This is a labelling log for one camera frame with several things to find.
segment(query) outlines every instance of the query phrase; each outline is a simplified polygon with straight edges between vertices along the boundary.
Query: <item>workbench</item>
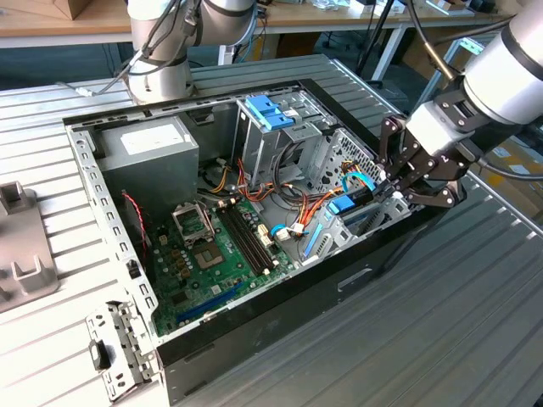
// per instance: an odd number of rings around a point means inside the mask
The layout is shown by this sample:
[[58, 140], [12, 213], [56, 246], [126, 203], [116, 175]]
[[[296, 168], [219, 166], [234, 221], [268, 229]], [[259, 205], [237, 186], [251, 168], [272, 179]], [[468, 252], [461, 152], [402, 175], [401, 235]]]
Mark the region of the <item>workbench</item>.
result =
[[[448, 16], [423, 6], [417, 9], [423, 27], [483, 25], [501, 20], [503, 15], [480, 14], [474, 16]], [[372, 27], [377, 23], [374, 16]], [[293, 32], [323, 32], [366, 30], [369, 27], [369, 10], [360, 13], [352, 8], [341, 7], [337, 11], [322, 11], [310, 3], [272, 3], [267, 8], [265, 59], [275, 57], [278, 34]], [[393, 29], [372, 79], [383, 79], [396, 49], [407, 28], [413, 24], [407, 13], [391, 15], [385, 29]], [[260, 34], [262, 21], [255, 33]], [[59, 20], [37, 14], [4, 9], [0, 14], [0, 48], [46, 47], [108, 42], [131, 42], [130, 18], [123, 0], [94, 0], [76, 20]], [[231, 47], [221, 46], [218, 64], [231, 64]]]
[[[312, 78], [375, 135], [395, 111], [322, 55], [193, 76], [203, 95]], [[109, 405], [84, 318], [125, 294], [61, 118], [131, 105], [122, 83], [95, 98], [57, 86], [0, 92], [0, 183], [36, 191], [61, 282], [0, 314], [3, 405]], [[532, 405], [543, 392], [543, 233], [474, 176], [464, 181], [467, 200], [392, 271], [180, 405]], [[120, 405], [165, 400], [154, 383]]]

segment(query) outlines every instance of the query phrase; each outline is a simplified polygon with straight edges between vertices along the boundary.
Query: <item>slatted metal surface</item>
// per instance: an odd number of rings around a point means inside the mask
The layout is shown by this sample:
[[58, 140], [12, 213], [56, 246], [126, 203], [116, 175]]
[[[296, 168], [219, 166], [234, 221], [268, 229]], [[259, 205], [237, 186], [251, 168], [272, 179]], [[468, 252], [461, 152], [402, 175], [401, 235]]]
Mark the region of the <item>slatted metal surface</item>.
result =
[[[194, 77], [203, 94], [310, 77], [374, 134], [390, 111], [323, 56]], [[99, 98], [56, 86], [0, 92], [0, 182], [36, 191], [61, 281], [55, 294], [0, 314], [2, 405], [109, 404], [83, 318], [123, 290], [60, 118], [130, 105], [121, 84]], [[543, 391], [542, 245], [488, 196], [476, 188], [401, 268], [183, 405], [529, 405]], [[166, 405], [165, 392], [154, 384], [122, 404]]]

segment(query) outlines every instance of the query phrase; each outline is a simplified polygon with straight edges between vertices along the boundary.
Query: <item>ventilation holes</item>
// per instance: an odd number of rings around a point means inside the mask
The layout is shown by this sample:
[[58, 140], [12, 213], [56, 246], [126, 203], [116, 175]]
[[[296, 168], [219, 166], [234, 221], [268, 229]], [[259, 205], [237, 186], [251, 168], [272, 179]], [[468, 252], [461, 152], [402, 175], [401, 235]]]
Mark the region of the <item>ventilation holes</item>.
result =
[[328, 239], [329, 239], [329, 238], [330, 238], [330, 237], [329, 237], [328, 235], [324, 235], [324, 237], [322, 238], [321, 244], [319, 244], [319, 247], [318, 247], [318, 249], [317, 249], [316, 252], [315, 252], [315, 254], [316, 254], [317, 256], [320, 257], [321, 252], [322, 252], [322, 250], [324, 249], [324, 247], [326, 246], [326, 243], [328, 243]]

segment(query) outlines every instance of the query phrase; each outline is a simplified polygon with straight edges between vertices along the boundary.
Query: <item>motherboard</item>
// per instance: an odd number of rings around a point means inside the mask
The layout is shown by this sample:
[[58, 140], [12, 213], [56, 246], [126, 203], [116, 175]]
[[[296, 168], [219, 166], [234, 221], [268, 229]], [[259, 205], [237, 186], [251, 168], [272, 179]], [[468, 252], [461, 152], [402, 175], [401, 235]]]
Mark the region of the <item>motherboard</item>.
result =
[[[266, 240], [264, 225], [249, 201], [223, 209], [184, 209], [148, 232], [148, 274], [154, 275], [152, 286], [159, 299], [153, 313], [159, 336], [294, 269], [288, 255]], [[200, 238], [193, 240], [194, 235]]]

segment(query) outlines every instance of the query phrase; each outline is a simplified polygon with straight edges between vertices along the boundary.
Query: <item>wooden table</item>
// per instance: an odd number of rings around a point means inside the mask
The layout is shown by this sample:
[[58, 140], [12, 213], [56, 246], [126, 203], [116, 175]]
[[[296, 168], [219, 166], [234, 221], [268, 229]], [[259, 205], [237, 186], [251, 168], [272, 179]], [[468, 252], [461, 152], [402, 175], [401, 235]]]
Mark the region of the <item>wooden table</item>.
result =
[[[429, 7], [418, 10], [419, 19], [425, 27], [453, 25], [482, 25], [499, 20], [501, 16], [475, 14], [473, 17], [449, 17]], [[266, 40], [268, 46], [273, 35], [293, 32], [322, 32], [365, 30], [370, 14], [361, 14], [352, 8], [342, 7], [337, 11], [322, 11], [310, 3], [301, 5], [273, 3], [268, 7]], [[385, 29], [394, 29], [378, 67], [374, 80], [383, 78], [401, 38], [412, 22], [407, 14], [397, 14], [387, 19]], [[38, 14], [4, 9], [0, 15], [0, 48], [44, 47], [52, 45], [74, 45], [107, 42], [130, 42], [130, 18], [123, 0], [94, 0], [75, 21], [58, 20]], [[221, 46], [219, 64], [232, 62], [232, 49]]]

